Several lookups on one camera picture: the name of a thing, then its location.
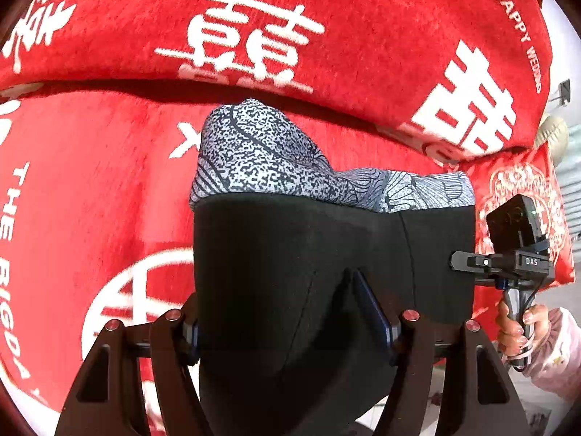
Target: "person's arm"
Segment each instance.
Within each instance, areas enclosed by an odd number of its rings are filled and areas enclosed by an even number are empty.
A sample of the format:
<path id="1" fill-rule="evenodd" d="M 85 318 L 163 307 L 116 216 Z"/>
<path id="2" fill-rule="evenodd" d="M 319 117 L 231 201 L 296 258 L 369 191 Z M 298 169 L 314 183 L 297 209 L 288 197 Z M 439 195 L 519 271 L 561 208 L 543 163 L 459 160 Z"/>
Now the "person's arm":
<path id="1" fill-rule="evenodd" d="M 539 388 L 574 400 L 581 392 L 581 329 L 564 308 L 548 311 L 535 305 L 525 313 L 525 324 L 535 326 L 532 362 L 523 375 Z M 509 358 L 526 345 L 522 327 L 508 318 L 508 307 L 499 303 L 499 349 Z"/>

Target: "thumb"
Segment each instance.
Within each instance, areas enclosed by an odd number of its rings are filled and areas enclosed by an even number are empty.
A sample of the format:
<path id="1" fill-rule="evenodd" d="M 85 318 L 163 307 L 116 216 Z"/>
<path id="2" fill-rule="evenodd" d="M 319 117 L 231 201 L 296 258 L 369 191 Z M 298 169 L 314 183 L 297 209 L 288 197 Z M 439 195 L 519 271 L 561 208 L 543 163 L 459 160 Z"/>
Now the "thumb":
<path id="1" fill-rule="evenodd" d="M 533 346 L 536 347 L 548 333 L 548 308 L 544 304 L 536 304 L 525 311 L 522 321 L 524 324 L 535 326 Z"/>

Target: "metal screw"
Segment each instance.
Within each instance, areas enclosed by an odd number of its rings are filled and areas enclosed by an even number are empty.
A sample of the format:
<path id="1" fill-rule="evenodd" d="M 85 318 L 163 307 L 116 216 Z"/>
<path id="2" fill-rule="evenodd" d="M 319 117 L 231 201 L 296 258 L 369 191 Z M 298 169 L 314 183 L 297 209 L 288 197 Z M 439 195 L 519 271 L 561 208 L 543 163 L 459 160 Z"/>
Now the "metal screw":
<path id="1" fill-rule="evenodd" d="M 416 322 L 419 320 L 419 313 L 415 310 L 406 310 L 403 312 L 403 317 L 409 322 Z"/>
<path id="2" fill-rule="evenodd" d="M 121 326 L 121 322 L 119 320 L 109 320 L 105 323 L 105 329 L 107 331 L 115 331 L 117 328 Z"/>
<path id="3" fill-rule="evenodd" d="M 174 308 L 173 310 L 169 310 L 166 312 L 166 320 L 168 320 L 169 322 L 176 322 L 177 320 L 179 320 L 181 317 L 181 311 L 178 310 L 177 308 Z"/>
<path id="4" fill-rule="evenodd" d="M 468 320 L 466 322 L 466 329 L 472 332 L 480 331 L 480 323 L 476 320 Z"/>

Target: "black pants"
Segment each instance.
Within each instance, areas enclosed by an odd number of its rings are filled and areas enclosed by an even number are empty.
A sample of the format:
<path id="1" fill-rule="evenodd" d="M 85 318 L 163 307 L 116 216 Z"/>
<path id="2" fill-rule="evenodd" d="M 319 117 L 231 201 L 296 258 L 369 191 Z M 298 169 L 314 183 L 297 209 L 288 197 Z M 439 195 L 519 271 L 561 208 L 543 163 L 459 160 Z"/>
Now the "black pants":
<path id="1" fill-rule="evenodd" d="M 440 323 L 470 318 L 474 284 L 448 265 L 474 250 L 474 207 L 381 214 L 229 193 L 195 209 L 200 393 L 217 436 L 336 436 L 389 393 L 345 279 Z"/>

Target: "black and white patterned cloth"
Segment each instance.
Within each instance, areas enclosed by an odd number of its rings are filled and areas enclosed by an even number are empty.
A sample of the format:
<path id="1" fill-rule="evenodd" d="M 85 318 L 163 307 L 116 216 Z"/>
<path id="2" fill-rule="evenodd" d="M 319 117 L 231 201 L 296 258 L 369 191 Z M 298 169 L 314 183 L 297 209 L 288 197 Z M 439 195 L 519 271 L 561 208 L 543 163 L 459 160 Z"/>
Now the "black and white patterned cloth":
<path id="1" fill-rule="evenodd" d="M 475 203 L 462 172 L 336 172 L 283 113 L 253 99 L 218 107 L 206 119 L 190 206 L 210 195 L 234 192 L 304 196 L 380 213 Z"/>

